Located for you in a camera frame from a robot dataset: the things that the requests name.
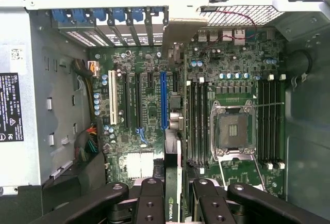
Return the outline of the black RAM slot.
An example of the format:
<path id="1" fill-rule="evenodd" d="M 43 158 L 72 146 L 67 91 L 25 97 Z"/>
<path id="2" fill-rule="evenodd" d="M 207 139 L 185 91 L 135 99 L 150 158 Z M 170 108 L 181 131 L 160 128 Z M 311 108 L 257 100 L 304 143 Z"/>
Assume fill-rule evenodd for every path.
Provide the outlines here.
<path id="1" fill-rule="evenodd" d="M 204 114 L 204 165 L 208 164 L 208 152 L 209 152 L 209 142 L 208 142 L 208 84 L 203 84 L 203 114 Z"/>
<path id="2" fill-rule="evenodd" d="M 196 145 L 195 145 L 195 139 L 196 139 L 196 124 L 195 124 L 195 88 L 196 88 L 196 83 L 192 83 L 191 86 L 191 121 L 192 121 L 192 157 L 193 161 L 196 161 Z"/>
<path id="3" fill-rule="evenodd" d="M 258 82 L 258 93 L 259 93 L 259 99 L 258 104 L 262 105 L 265 103 L 265 91 L 264 91 L 264 82 L 259 81 Z M 258 108 L 258 124 L 259 124 L 259 131 L 258 131 L 258 160 L 260 163 L 264 160 L 264 123 L 265 123 L 265 117 L 264 117 L 264 107 Z"/>
<path id="4" fill-rule="evenodd" d="M 277 103 L 277 81 L 274 81 L 274 101 L 273 103 Z M 273 152 L 273 161 L 276 161 L 277 158 L 277 105 L 274 105 L 274 152 Z"/>

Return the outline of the white expansion slot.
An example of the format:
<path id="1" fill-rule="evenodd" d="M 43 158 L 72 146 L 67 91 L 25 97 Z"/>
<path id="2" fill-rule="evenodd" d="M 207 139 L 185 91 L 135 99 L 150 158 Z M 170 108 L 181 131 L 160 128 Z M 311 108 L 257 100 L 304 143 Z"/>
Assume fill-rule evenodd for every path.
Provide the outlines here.
<path id="1" fill-rule="evenodd" d="M 109 112 L 110 124 L 118 123 L 118 100 L 117 100 L 117 72 L 115 70 L 108 71 L 109 80 Z"/>

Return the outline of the CPU socket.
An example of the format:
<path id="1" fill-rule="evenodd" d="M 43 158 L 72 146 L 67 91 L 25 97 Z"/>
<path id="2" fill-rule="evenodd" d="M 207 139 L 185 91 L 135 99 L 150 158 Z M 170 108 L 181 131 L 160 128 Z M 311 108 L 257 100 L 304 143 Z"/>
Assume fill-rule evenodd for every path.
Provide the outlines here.
<path id="1" fill-rule="evenodd" d="M 215 161 L 230 154 L 255 153 L 256 111 L 251 99 L 242 105 L 213 101 L 209 121 L 210 149 Z"/>

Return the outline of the blue expansion slot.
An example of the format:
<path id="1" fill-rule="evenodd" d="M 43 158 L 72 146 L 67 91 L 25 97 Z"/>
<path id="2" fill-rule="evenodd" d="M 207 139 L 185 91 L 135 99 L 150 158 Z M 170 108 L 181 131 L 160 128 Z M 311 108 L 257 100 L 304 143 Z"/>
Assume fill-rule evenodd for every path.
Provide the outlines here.
<path id="1" fill-rule="evenodd" d="M 160 72 L 161 129 L 168 128 L 167 73 Z"/>

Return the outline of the metal socket cover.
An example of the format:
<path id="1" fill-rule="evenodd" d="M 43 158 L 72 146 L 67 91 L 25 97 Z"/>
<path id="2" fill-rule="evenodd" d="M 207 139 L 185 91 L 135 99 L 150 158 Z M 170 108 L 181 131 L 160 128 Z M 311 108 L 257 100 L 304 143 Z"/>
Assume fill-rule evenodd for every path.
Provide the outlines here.
<path id="1" fill-rule="evenodd" d="M 253 154 L 218 156 L 222 184 L 227 190 L 233 183 L 245 183 L 265 191 L 265 183 Z"/>

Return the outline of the RAM slot with white clips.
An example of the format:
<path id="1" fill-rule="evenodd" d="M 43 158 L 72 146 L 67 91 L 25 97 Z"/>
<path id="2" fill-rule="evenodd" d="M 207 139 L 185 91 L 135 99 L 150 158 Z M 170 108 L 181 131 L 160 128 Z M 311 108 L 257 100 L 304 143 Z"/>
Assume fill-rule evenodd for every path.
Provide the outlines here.
<path id="1" fill-rule="evenodd" d="M 268 86 L 268 104 L 271 103 L 271 81 L 267 81 L 267 86 Z M 273 169 L 273 164 L 271 162 L 271 106 L 268 106 L 268 164 L 267 164 L 267 169 L 272 170 Z"/>
<path id="2" fill-rule="evenodd" d="M 191 145 L 191 80 L 188 80 L 187 83 L 187 162 L 190 163 L 192 157 L 192 145 Z"/>
<path id="3" fill-rule="evenodd" d="M 284 113 L 285 113 L 285 80 L 280 79 L 278 81 L 279 86 L 279 102 L 280 105 L 278 107 L 278 117 L 279 117 L 279 134 L 278 134 L 278 161 L 277 165 L 280 170 L 285 169 L 285 162 L 284 162 Z"/>
<path id="4" fill-rule="evenodd" d="M 202 84 L 197 84 L 197 149 L 199 166 L 203 166 L 203 119 L 202 119 Z"/>

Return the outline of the black open PC case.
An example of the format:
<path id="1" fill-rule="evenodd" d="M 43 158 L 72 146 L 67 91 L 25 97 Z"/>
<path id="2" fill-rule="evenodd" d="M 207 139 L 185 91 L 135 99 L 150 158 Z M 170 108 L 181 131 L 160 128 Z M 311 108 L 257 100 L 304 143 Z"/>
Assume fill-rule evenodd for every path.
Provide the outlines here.
<path id="1" fill-rule="evenodd" d="M 0 0 L 3 9 L 46 11 L 52 28 L 86 51 L 86 59 L 71 62 L 86 88 L 90 114 L 90 122 L 75 138 L 73 164 L 87 162 L 99 153 L 103 153 L 105 164 L 103 147 L 89 132 L 95 123 L 93 82 L 101 74 L 92 50 L 162 49 L 163 29 L 170 18 L 204 19 L 207 24 L 196 34 L 215 30 L 232 40 L 238 30 L 277 32 L 285 40 L 279 73 L 286 77 L 286 168 L 284 194 L 275 197 L 330 224 L 330 0 Z M 164 179 L 149 178 L 162 181 L 165 197 Z M 106 180 L 105 185 L 126 184 L 130 203 L 114 205 L 107 218 L 97 224 L 132 224 L 132 201 L 139 196 L 144 179 L 135 179 L 132 185 Z M 207 177 L 186 182 L 185 220 L 169 223 L 165 218 L 165 224 L 204 224 L 193 220 L 195 179 L 210 179 L 225 189 Z M 29 224 L 82 197 L 70 201 L 46 197 L 43 186 L 50 180 L 54 179 L 40 186 L 22 186 L 16 195 L 0 197 L 0 224 Z"/>

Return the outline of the green motherboard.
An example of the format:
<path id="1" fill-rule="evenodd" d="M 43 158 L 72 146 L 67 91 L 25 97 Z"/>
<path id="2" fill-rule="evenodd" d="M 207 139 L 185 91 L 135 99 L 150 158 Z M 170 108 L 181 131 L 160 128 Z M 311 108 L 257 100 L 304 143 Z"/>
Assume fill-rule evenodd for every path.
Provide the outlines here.
<path id="1" fill-rule="evenodd" d="M 268 103 L 267 81 L 271 81 L 271 103 L 274 101 L 274 81 L 277 81 L 277 102 L 279 102 L 279 73 L 283 64 L 282 53 L 284 38 L 273 30 L 238 30 L 236 39 L 223 38 L 215 30 L 211 33 L 201 31 L 187 45 L 187 80 L 196 83 L 195 88 L 195 124 L 196 124 L 196 161 L 186 159 L 187 182 L 195 177 L 207 177 L 216 180 L 221 186 L 219 162 L 212 157 L 209 141 L 209 117 L 213 101 L 222 105 L 242 105 L 251 99 L 258 104 L 258 82 L 264 82 L 265 103 Z M 93 107 L 95 123 L 89 132 L 102 145 L 105 153 L 105 174 L 107 181 L 122 181 L 132 185 L 135 179 L 127 177 L 128 153 L 153 152 L 153 176 L 165 180 L 164 170 L 164 130 L 161 129 L 160 72 L 167 71 L 167 62 L 160 47 L 133 47 L 126 49 L 94 49 L 95 57 L 101 68 L 100 77 L 93 82 Z M 118 123 L 110 124 L 108 71 L 117 72 Z M 153 88 L 147 87 L 147 73 L 153 73 Z M 135 73 L 141 76 L 142 127 L 136 124 Z M 123 75 L 129 79 L 130 129 L 125 126 L 125 105 Z M 199 166 L 197 149 L 197 84 L 208 84 L 208 164 Z M 284 194 L 284 170 L 280 170 L 278 161 L 279 117 L 277 105 L 277 158 L 274 152 L 274 107 L 271 114 L 271 162 L 273 169 L 268 170 L 268 107 L 264 107 L 264 160 L 258 160 L 258 108 L 256 111 L 256 151 L 253 153 L 265 183 L 266 191 L 274 196 Z M 202 86 L 203 154 L 204 154 L 204 112 Z"/>

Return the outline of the black plastic shroud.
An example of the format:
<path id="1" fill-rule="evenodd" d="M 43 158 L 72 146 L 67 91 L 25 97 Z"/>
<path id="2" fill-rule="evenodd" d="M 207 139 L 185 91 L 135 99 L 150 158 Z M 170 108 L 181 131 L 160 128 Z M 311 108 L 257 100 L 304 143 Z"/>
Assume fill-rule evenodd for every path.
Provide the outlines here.
<path id="1" fill-rule="evenodd" d="M 43 186 L 43 194 L 53 200 L 72 200 L 106 184 L 104 155 L 99 153 L 87 162 L 77 162 L 58 178 Z"/>

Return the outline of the socket locking lever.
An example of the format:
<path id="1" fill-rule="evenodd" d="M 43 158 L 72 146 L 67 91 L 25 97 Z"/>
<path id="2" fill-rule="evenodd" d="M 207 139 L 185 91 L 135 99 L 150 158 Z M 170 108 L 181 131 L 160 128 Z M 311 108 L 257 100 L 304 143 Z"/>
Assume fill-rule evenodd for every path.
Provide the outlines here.
<path id="1" fill-rule="evenodd" d="M 251 105 L 251 107 L 252 108 L 260 108 L 260 107 L 270 107 L 270 106 L 284 105 L 284 104 L 285 104 L 284 102 L 276 102 L 276 103 Z"/>

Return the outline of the grey power supply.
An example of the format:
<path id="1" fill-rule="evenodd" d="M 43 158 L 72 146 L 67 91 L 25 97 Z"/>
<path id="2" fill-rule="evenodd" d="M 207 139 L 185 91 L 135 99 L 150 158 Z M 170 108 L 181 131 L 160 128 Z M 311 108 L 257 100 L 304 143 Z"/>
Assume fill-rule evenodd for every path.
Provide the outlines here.
<path id="1" fill-rule="evenodd" d="M 71 62 L 86 57 L 46 11 L 0 10 L 0 197 L 43 185 L 73 164 L 90 114 Z"/>

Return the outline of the silver chipset heatsink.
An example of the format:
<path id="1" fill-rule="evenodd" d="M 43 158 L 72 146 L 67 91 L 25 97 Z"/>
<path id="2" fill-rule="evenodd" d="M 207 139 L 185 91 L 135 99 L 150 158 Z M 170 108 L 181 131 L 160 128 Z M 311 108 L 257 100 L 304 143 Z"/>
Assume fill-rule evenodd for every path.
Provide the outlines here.
<path id="1" fill-rule="evenodd" d="M 127 177 L 129 179 L 149 178 L 153 176 L 153 152 L 128 153 Z"/>

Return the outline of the long black expansion slot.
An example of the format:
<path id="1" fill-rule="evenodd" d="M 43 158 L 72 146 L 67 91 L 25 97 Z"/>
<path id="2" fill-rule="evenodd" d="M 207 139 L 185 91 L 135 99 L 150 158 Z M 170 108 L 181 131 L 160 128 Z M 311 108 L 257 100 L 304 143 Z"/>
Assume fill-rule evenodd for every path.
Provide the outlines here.
<path id="1" fill-rule="evenodd" d="M 125 105 L 125 126 L 130 129 L 130 94 L 129 94 L 129 79 L 128 75 L 123 75 L 123 91 L 124 91 L 124 105 Z"/>
<path id="2" fill-rule="evenodd" d="M 141 76 L 135 73 L 135 97 L 136 97 L 136 124 L 137 128 L 142 127 L 142 96 L 141 96 Z"/>

